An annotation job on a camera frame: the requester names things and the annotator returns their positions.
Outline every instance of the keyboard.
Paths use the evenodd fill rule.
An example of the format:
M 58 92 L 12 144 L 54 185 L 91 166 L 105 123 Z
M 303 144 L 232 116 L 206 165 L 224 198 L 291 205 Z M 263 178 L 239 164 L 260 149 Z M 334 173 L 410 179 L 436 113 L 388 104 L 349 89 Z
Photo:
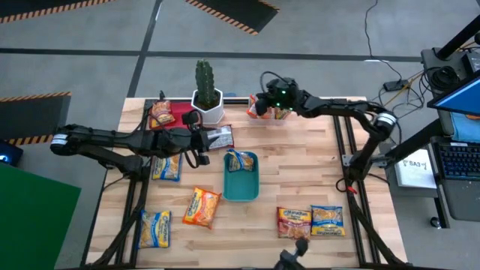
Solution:
M 439 164 L 447 179 L 480 181 L 480 144 L 437 145 Z

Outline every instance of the gray floor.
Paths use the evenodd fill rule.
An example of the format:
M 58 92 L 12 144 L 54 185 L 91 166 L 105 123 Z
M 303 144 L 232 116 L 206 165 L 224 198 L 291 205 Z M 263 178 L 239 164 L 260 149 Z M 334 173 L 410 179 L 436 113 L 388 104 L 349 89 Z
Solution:
M 180 0 L 164 0 L 149 49 L 152 51 L 311 53 L 367 55 L 365 11 L 374 0 L 268 0 L 280 13 L 256 37 L 245 34 Z M 155 0 L 118 0 L 37 19 L 0 24 L 0 47 L 140 50 Z M 369 33 L 373 53 L 419 56 L 441 46 L 479 14 L 475 0 L 380 1 L 372 10 Z M 189 97 L 195 88 L 194 58 L 147 58 L 136 97 Z M 210 59 L 216 86 L 239 96 L 258 92 L 258 76 L 271 70 L 295 77 L 320 96 L 373 98 L 382 82 L 396 74 L 383 63 Z M 137 57 L 0 54 L 0 98 L 72 91 L 68 121 L 115 128 Z M 391 63 L 404 77 L 420 71 L 419 63 Z M 382 96 L 389 99 L 390 94 Z M 399 97 L 395 103 L 404 101 Z M 401 120 L 406 139 L 435 119 L 423 109 Z M 24 170 L 82 188 L 57 268 L 80 263 L 105 170 L 83 157 L 56 157 L 48 145 L 24 147 Z M 71 169 L 53 169 L 64 164 Z M 451 220 L 451 229 L 428 225 L 435 214 L 431 199 L 394 197 L 406 253 L 417 266 L 477 269 L 480 223 Z

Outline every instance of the teal bowl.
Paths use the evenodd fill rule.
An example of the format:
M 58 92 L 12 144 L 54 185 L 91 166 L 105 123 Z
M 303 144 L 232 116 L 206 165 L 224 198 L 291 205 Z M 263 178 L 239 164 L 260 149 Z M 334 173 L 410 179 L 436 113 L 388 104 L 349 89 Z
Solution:
M 258 157 L 252 152 L 246 152 L 253 157 L 253 171 L 244 169 L 229 172 L 228 160 L 230 154 L 223 157 L 223 198 L 231 202 L 251 202 L 260 192 L 260 176 Z

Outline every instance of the wooden table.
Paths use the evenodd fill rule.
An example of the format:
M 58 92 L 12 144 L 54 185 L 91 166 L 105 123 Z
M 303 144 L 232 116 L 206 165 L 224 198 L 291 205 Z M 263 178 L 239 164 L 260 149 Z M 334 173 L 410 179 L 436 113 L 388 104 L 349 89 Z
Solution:
M 129 132 L 138 125 L 144 101 L 144 98 L 125 101 L 119 131 Z M 271 268 L 283 249 L 293 251 L 295 248 L 293 240 L 277 237 L 277 206 L 308 210 L 312 204 L 343 206 L 346 236 L 312 237 L 308 252 L 298 261 L 305 267 L 358 266 L 347 197 L 335 190 L 335 182 L 342 177 L 342 171 L 332 117 L 306 119 L 292 114 L 282 124 L 265 126 L 251 121 L 246 109 L 245 105 L 226 105 L 221 124 L 232 125 L 236 150 L 255 152 L 259 157 L 259 197 L 253 202 L 221 200 L 212 230 L 182 223 L 194 187 L 223 192 L 225 149 L 210 151 L 211 164 L 208 166 L 192 169 L 184 162 L 179 183 L 150 181 L 145 210 L 172 211 L 172 243 L 167 249 L 140 250 L 137 267 Z M 352 123 L 361 149 L 368 134 L 356 120 Z M 117 152 L 129 154 L 125 149 Z M 384 176 L 381 169 L 370 172 Z M 106 184 L 120 177 L 118 171 L 110 171 Z M 388 185 L 372 177 L 365 179 L 365 185 L 377 232 L 392 251 L 406 261 Z M 128 181 L 125 180 L 103 192 L 87 263 L 95 261 L 119 231 L 127 189 Z M 132 235 L 133 229 L 127 238 L 125 254 L 130 254 Z M 362 238 L 367 261 L 371 261 L 363 229 Z

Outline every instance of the cactus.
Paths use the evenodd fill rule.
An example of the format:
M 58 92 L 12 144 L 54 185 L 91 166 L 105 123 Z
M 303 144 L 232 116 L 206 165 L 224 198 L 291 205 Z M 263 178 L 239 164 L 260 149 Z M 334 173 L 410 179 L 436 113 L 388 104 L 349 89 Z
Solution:
M 197 104 L 203 110 L 210 110 L 218 105 L 218 95 L 215 93 L 213 70 L 206 60 L 196 63 L 195 80 L 197 92 Z

